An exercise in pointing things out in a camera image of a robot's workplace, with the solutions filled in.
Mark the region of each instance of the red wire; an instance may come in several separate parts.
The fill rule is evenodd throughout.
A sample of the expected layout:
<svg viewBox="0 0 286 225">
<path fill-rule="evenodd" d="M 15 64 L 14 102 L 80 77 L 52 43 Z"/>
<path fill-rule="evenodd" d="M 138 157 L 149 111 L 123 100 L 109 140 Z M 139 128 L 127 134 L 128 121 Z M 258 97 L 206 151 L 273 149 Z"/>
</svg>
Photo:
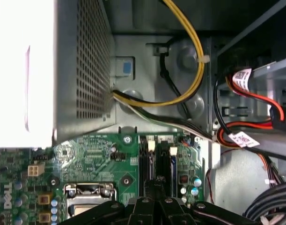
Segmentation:
<svg viewBox="0 0 286 225">
<path fill-rule="evenodd" d="M 231 84 L 232 84 L 236 89 L 238 89 L 240 92 L 246 94 L 246 96 L 245 96 L 245 95 L 243 95 L 243 96 L 248 97 L 248 95 L 251 95 L 251 96 L 253 96 L 253 97 L 255 97 L 255 98 L 261 99 L 261 100 L 263 100 L 263 101 L 269 102 L 269 103 L 271 103 L 272 105 L 274 105 L 274 106 L 278 109 L 278 111 L 279 111 L 279 113 L 280 113 L 280 120 L 281 120 L 281 121 L 284 120 L 284 112 L 283 112 L 282 107 L 278 104 L 278 102 L 274 101 L 273 99 L 270 99 L 269 97 L 257 95 L 257 94 L 255 94 L 255 93 L 248 92 L 248 91 L 245 91 L 244 89 L 241 89 L 238 85 L 236 85 L 236 83 L 234 83 L 234 82 L 232 81 L 232 76 L 230 76 L 230 82 L 231 82 Z"/>
</svg>

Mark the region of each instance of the cable tie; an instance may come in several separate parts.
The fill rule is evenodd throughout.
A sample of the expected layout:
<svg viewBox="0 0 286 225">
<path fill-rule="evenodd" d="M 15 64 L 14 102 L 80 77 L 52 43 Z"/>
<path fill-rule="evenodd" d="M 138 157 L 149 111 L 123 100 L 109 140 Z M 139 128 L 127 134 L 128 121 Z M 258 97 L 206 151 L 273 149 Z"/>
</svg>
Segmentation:
<svg viewBox="0 0 286 225">
<path fill-rule="evenodd" d="M 269 179 L 265 179 L 264 182 L 265 184 L 277 184 L 275 180 L 269 180 Z"/>
<path fill-rule="evenodd" d="M 270 225 L 269 220 L 265 216 L 261 216 L 260 221 L 263 225 Z"/>
<path fill-rule="evenodd" d="M 204 55 L 201 58 L 198 58 L 198 62 L 208 63 L 208 62 L 210 62 L 210 56 Z"/>
</svg>

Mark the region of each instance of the black cable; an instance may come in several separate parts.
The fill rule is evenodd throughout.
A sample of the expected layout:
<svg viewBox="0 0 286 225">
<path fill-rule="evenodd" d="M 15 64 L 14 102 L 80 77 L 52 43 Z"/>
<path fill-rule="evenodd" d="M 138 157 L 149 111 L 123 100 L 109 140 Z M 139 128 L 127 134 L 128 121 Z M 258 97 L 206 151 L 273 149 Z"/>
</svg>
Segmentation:
<svg viewBox="0 0 286 225">
<path fill-rule="evenodd" d="M 271 195 L 267 195 L 267 196 L 264 196 L 260 199 L 257 199 L 255 202 L 253 202 L 249 208 L 248 208 L 248 212 L 245 213 L 245 217 L 247 218 L 251 218 L 251 216 L 254 214 L 254 212 L 260 207 L 262 206 L 263 204 L 265 203 L 268 203 L 268 202 L 271 202 L 273 201 L 274 199 L 280 199 L 280 198 L 284 198 L 286 197 L 286 189 L 284 190 L 281 190 L 281 191 L 277 191 L 277 192 L 274 192 L 273 194 Z"/>
<path fill-rule="evenodd" d="M 214 109 L 214 112 L 216 114 L 216 117 L 217 117 L 217 120 L 218 122 L 220 123 L 220 126 L 222 127 L 222 129 L 224 130 L 224 132 L 229 135 L 231 134 L 231 130 L 226 126 L 224 120 L 223 120 L 223 117 L 220 113 L 220 110 L 219 110 L 219 106 L 218 106 L 218 84 L 219 82 L 222 80 L 222 79 L 225 79 L 225 77 L 223 76 L 219 76 L 217 79 L 216 79 L 216 82 L 215 82 L 215 85 L 213 87 L 213 109 Z M 286 160 L 286 156 L 283 156 L 283 155 L 280 155 L 280 154 L 277 154 L 277 153 L 273 153 L 273 152 L 267 152 L 265 150 L 261 150 L 261 149 L 258 149 L 258 148 L 249 148 L 249 147 L 245 147 L 244 148 L 245 150 L 248 150 L 250 152 L 253 152 L 253 153 L 256 153 L 256 154 L 262 154 L 264 156 L 270 156 L 270 157 L 275 157 L 275 158 L 280 158 L 280 159 L 283 159 L 283 160 Z"/>
<path fill-rule="evenodd" d="M 257 201 L 259 199 L 262 199 L 263 197 L 272 195 L 273 193 L 277 193 L 280 192 L 282 190 L 286 189 L 286 182 L 280 185 L 276 185 L 266 191 L 264 191 L 263 193 L 261 193 L 254 201 Z"/>
<path fill-rule="evenodd" d="M 181 93 L 178 90 L 178 88 L 175 86 L 175 84 L 173 83 L 171 77 L 169 76 L 169 71 L 166 68 L 165 58 L 166 58 L 166 53 L 161 53 L 160 54 L 160 69 L 161 69 L 160 76 L 166 81 L 166 83 L 172 89 L 172 91 L 176 94 L 176 96 L 179 97 L 181 96 Z M 181 107 L 184 111 L 186 119 L 191 119 L 191 113 L 185 102 L 181 103 Z"/>
<path fill-rule="evenodd" d="M 216 117 L 217 117 L 217 120 L 220 124 L 220 126 L 223 128 L 224 132 L 229 135 L 231 134 L 231 131 L 230 129 L 227 127 L 227 125 L 225 124 L 224 120 L 223 120 L 223 117 L 220 113 L 220 110 L 219 110 L 219 106 L 218 106 L 218 85 L 219 85 L 219 82 L 223 79 L 224 77 L 223 76 L 219 76 L 217 79 L 216 79 L 216 82 L 215 82 L 215 85 L 213 87 L 213 109 L 214 109 L 214 113 L 216 114 Z"/>
<path fill-rule="evenodd" d="M 163 46 L 164 47 L 169 47 L 170 45 L 172 45 L 173 43 L 181 40 L 181 39 L 184 39 L 188 37 L 187 33 L 183 34 L 183 35 L 178 35 L 178 36 L 174 36 L 173 38 L 171 38 L 169 41 L 167 41 Z M 175 103 L 174 105 L 177 105 L 177 104 L 182 104 L 182 103 L 185 103 L 187 100 L 191 99 L 199 90 L 200 86 L 201 86 L 201 83 L 203 81 L 203 77 L 202 76 L 202 79 L 201 79 L 201 82 L 200 82 L 200 85 L 195 89 L 195 91 L 193 93 L 191 93 L 187 98 L 185 98 L 184 100 L 178 102 L 178 103 Z M 149 102 L 149 101 L 144 101 L 142 99 L 139 99 L 139 98 L 136 98 L 136 97 L 133 97 L 133 96 L 130 96 L 130 95 L 127 95 L 119 90 L 113 90 L 112 91 L 113 93 L 116 93 L 118 94 L 119 96 L 122 96 L 124 98 L 127 98 L 127 99 L 132 99 L 132 100 L 135 100 L 137 102 L 142 102 L 142 103 L 149 103 L 149 104 L 153 104 L 154 102 Z"/>
<path fill-rule="evenodd" d="M 169 116 L 154 115 L 154 114 L 151 114 L 151 113 L 147 112 L 146 110 L 144 110 L 140 107 L 133 106 L 133 108 L 147 118 L 157 120 L 157 121 L 167 122 L 167 123 L 179 124 L 179 125 L 182 125 L 182 126 L 185 126 L 185 127 L 188 127 L 190 129 L 197 131 L 198 133 L 200 133 L 201 135 L 203 135 L 206 138 L 210 138 L 210 139 L 212 138 L 212 136 L 209 133 L 204 132 L 202 129 L 198 128 L 196 125 L 194 125 L 193 123 L 191 123 L 187 120 L 169 117 Z"/>
<path fill-rule="evenodd" d="M 283 208 L 286 207 L 286 199 L 276 199 L 272 202 L 266 202 L 262 207 L 260 207 L 257 211 L 255 211 L 249 219 L 257 220 L 265 213 L 277 209 L 277 208 Z"/>
</svg>

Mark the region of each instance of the blue capacitor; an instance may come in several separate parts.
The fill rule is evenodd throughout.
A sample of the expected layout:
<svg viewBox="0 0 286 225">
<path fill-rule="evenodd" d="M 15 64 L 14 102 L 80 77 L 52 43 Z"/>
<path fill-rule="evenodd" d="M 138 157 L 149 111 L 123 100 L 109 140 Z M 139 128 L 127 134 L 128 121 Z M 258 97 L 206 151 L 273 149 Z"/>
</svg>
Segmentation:
<svg viewBox="0 0 286 225">
<path fill-rule="evenodd" d="M 199 194 L 199 191 L 196 187 L 193 187 L 191 190 L 191 195 L 192 196 L 197 196 Z"/>
<path fill-rule="evenodd" d="M 14 221 L 14 225 L 22 225 L 23 224 L 23 220 L 20 217 L 17 217 Z"/>
<path fill-rule="evenodd" d="M 202 181 L 199 178 L 196 178 L 194 180 L 194 186 L 200 187 L 202 185 Z"/>
<path fill-rule="evenodd" d="M 22 189 L 22 182 L 21 181 L 16 181 L 14 184 L 14 189 L 15 190 L 21 190 Z"/>
<path fill-rule="evenodd" d="M 56 222 L 58 220 L 58 216 L 57 215 L 52 215 L 51 216 L 51 221 L 52 222 Z"/>
<path fill-rule="evenodd" d="M 20 207 L 20 206 L 22 206 L 22 199 L 16 198 L 15 199 L 15 207 Z"/>
<path fill-rule="evenodd" d="M 56 207 L 58 205 L 58 201 L 56 200 L 56 199 L 53 199 L 52 201 L 51 201 L 51 206 L 52 207 Z"/>
<path fill-rule="evenodd" d="M 51 208 L 51 213 L 52 213 L 52 214 L 57 214 L 57 212 L 58 212 L 58 209 L 57 209 L 57 208 L 55 208 L 55 207 L 52 207 L 52 208 Z"/>
</svg>

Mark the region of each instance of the screw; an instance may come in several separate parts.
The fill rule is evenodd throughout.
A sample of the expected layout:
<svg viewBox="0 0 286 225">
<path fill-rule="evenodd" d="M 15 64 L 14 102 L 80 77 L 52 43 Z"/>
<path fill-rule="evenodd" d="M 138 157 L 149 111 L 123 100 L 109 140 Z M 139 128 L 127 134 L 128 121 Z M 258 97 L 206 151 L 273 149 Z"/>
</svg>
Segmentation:
<svg viewBox="0 0 286 225">
<path fill-rule="evenodd" d="M 123 138 L 123 141 L 126 143 L 126 144 L 129 144 L 131 141 L 132 141 L 132 138 L 130 136 L 125 136 Z"/>
<path fill-rule="evenodd" d="M 199 137 L 195 137 L 195 142 L 196 142 L 196 143 L 199 143 L 200 140 L 201 140 L 201 139 L 200 139 Z"/>
<path fill-rule="evenodd" d="M 199 209 L 205 209 L 205 205 L 202 204 L 202 203 L 198 203 L 198 204 L 197 204 L 197 208 L 199 208 Z"/>
<path fill-rule="evenodd" d="M 172 200 L 171 198 L 166 198 L 166 199 L 165 199 L 165 202 L 166 202 L 166 203 L 172 203 L 173 200 Z"/>
<path fill-rule="evenodd" d="M 119 206 L 118 206 L 118 204 L 113 204 L 113 205 L 111 205 L 111 207 L 112 207 L 113 209 L 115 209 L 115 208 L 118 208 Z"/>
<path fill-rule="evenodd" d="M 69 195 L 70 195 L 71 197 L 75 197 L 75 191 L 70 190 L 70 191 L 69 191 Z"/>
</svg>

